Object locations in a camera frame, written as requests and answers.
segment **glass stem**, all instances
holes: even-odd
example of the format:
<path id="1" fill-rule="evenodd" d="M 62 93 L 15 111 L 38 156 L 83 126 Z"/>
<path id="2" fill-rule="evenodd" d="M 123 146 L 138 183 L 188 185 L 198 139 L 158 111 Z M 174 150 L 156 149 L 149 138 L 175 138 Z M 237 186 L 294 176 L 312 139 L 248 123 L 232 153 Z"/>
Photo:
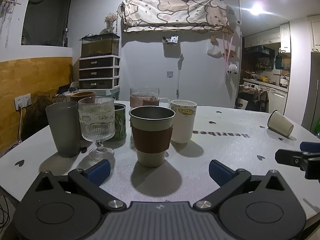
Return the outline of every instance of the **glass stem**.
<path id="1" fill-rule="evenodd" d="M 97 151 L 102 152 L 104 150 L 103 142 L 96 142 Z"/>

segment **ceiling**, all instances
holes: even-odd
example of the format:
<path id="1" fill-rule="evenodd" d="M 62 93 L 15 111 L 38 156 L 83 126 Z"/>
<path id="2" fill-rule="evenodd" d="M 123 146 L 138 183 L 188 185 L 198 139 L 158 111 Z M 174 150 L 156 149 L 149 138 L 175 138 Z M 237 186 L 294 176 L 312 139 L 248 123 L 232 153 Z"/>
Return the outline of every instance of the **ceiling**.
<path id="1" fill-rule="evenodd" d="M 260 3 L 269 14 L 252 15 L 246 9 Z M 279 27 L 290 20 L 320 14 L 320 0 L 240 0 L 244 37 Z"/>

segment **ceiling light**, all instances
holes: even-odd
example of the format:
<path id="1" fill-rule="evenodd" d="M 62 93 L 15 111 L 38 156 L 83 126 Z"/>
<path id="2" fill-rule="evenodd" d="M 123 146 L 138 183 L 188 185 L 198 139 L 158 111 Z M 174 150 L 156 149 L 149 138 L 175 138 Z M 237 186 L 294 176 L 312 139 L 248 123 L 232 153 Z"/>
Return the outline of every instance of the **ceiling light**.
<path id="1" fill-rule="evenodd" d="M 263 9 L 262 9 L 262 6 L 260 4 L 255 4 L 251 9 L 250 9 L 250 12 L 253 14 L 253 15 L 259 15 L 261 13 L 263 13 Z"/>

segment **white table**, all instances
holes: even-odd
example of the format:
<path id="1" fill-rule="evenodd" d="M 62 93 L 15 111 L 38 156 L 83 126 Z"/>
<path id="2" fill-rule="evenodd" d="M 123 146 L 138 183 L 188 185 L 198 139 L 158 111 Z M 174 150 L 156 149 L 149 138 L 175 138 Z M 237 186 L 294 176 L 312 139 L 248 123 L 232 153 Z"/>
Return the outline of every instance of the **white table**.
<path id="1" fill-rule="evenodd" d="M 274 158 L 280 148 L 299 150 L 302 141 L 320 142 L 300 125 L 292 122 L 294 129 L 288 139 L 267 128 L 269 114 L 198 106 L 194 125 L 198 133 L 187 145 L 172 143 L 162 166 L 146 168 L 137 163 L 129 126 L 129 102 L 119 103 L 127 106 L 127 138 L 105 143 L 115 150 L 115 158 L 110 160 L 110 177 L 100 187 L 127 205 L 131 201 L 165 200 L 193 204 L 219 188 L 208 172 L 210 161 L 217 159 L 233 170 L 245 168 L 253 175 L 265 175 L 270 169 L 280 171 L 306 212 L 307 227 L 320 219 L 319 182 L 304 179 L 299 168 L 277 164 Z M 204 132 L 215 132 L 215 136 Z M 89 151 L 94 145 L 88 145 Z M 257 155 L 265 159 L 260 161 Z M 21 167 L 15 165 L 21 160 Z M 64 175 L 74 168 L 87 169 L 94 164 L 87 153 L 60 157 L 47 126 L 0 159 L 0 186 L 21 201 L 39 171 Z"/>

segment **glass pitcher handle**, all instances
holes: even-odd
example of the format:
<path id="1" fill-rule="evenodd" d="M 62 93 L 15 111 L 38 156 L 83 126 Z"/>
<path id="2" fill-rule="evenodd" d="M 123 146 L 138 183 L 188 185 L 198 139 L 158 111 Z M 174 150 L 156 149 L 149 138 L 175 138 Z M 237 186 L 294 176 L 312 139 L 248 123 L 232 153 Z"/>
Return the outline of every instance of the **glass pitcher handle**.
<path id="1" fill-rule="evenodd" d="M 159 102 L 160 102 L 161 100 L 166 101 L 166 103 L 168 103 L 167 108 L 170 108 L 171 100 L 170 100 L 169 98 L 159 98 Z"/>

